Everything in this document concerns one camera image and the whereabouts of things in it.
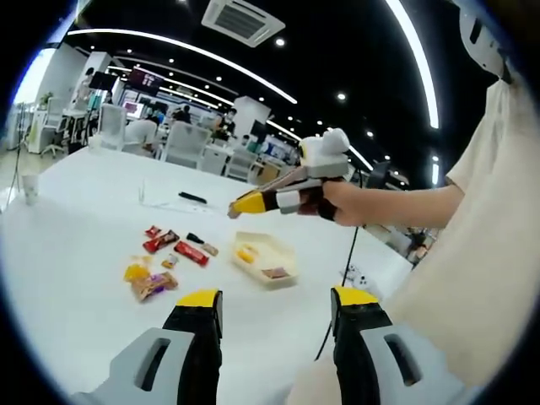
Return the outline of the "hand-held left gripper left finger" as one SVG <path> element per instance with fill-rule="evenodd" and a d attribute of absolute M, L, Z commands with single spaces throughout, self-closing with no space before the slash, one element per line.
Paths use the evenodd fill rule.
<path fill-rule="evenodd" d="M 201 289 L 177 301 L 110 363 L 109 375 L 72 404 L 215 404 L 222 364 L 223 292 Z"/>

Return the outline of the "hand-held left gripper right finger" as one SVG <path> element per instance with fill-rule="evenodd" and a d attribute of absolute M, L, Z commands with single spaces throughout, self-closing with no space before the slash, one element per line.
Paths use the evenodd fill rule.
<path fill-rule="evenodd" d="M 471 404 L 446 357 L 409 326 L 392 324 L 363 290 L 331 290 L 333 361 L 343 404 Z"/>

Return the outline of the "person's right hand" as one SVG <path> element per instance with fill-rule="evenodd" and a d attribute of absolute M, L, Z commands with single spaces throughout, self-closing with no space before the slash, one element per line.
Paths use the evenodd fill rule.
<path fill-rule="evenodd" d="M 362 190 L 344 181 L 325 181 L 300 192 L 299 215 L 318 216 L 342 226 L 365 226 L 358 197 Z"/>

